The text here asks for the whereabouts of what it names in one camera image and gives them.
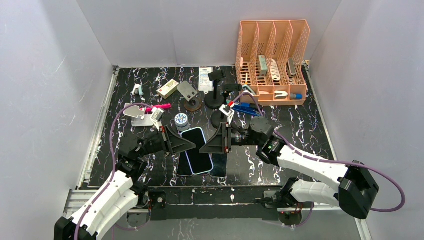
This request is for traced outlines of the black phone stand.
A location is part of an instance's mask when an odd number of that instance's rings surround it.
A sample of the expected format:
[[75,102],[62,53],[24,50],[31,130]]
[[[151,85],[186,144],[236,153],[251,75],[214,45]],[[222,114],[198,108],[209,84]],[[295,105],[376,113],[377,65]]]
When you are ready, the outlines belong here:
[[[242,90],[241,84],[224,84],[222,87],[222,96],[223,96],[222,105],[225,105],[227,103],[227,99],[232,92],[239,92],[241,90]],[[225,122],[226,120],[227,120],[227,116],[218,109],[211,115],[210,123],[215,129],[217,129],[220,123]]]
[[213,83],[213,90],[205,95],[204,103],[210,109],[218,109],[224,101],[224,97],[219,94],[219,82],[226,78],[223,70],[214,70],[208,74],[209,81]]

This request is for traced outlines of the purple smartphone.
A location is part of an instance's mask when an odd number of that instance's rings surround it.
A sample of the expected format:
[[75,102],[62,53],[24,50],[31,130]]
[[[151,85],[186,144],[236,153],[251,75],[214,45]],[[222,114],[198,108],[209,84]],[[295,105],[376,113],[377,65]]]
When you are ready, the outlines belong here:
[[176,174],[181,177],[192,177],[193,173],[185,152],[181,153],[178,160]]

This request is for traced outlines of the light blue smartphone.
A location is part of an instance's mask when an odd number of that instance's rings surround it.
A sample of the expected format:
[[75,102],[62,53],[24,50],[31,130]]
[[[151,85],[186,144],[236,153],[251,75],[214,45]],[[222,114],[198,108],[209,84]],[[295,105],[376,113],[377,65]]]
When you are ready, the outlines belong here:
[[183,139],[196,145],[195,148],[185,153],[192,174],[207,175],[213,170],[214,164],[209,153],[200,153],[200,149],[206,144],[203,129],[201,127],[194,127],[183,131],[180,135]]

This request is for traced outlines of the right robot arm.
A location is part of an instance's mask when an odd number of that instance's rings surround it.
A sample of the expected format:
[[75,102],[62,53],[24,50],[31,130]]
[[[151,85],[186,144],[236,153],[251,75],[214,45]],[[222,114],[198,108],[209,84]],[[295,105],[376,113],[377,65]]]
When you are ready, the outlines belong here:
[[295,207],[306,202],[327,204],[365,220],[380,190],[363,163],[341,163],[302,151],[277,136],[274,127],[263,116],[255,116],[243,131],[233,131],[229,123],[221,123],[214,136],[199,151],[203,154],[228,154],[232,146],[256,146],[256,156],[262,162],[297,171],[315,180],[291,178],[275,197],[266,196],[260,200],[263,205]]

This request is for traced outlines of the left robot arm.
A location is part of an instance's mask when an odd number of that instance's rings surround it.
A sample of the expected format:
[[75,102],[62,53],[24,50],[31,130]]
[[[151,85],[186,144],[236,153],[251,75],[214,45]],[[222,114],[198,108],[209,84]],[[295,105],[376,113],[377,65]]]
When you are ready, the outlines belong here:
[[196,144],[180,137],[169,126],[161,126],[145,139],[134,133],[118,144],[118,161],[100,189],[70,217],[61,217],[54,226],[55,240],[101,240],[130,209],[149,203],[148,187],[138,183],[147,163],[142,157],[164,152],[180,154]]

